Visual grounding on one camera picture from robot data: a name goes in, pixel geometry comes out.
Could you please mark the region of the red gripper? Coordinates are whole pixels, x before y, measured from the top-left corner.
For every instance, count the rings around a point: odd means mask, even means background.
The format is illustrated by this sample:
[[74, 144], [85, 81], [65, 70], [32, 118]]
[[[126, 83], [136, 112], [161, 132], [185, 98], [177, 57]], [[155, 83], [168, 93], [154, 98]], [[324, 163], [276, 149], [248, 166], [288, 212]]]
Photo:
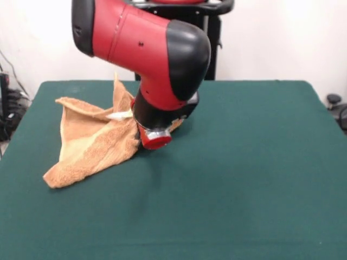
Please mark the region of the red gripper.
[[138, 139], [143, 148], [157, 150], [171, 140], [171, 123], [161, 111], [151, 107], [145, 100], [132, 99], [131, 110], [138, 127]]

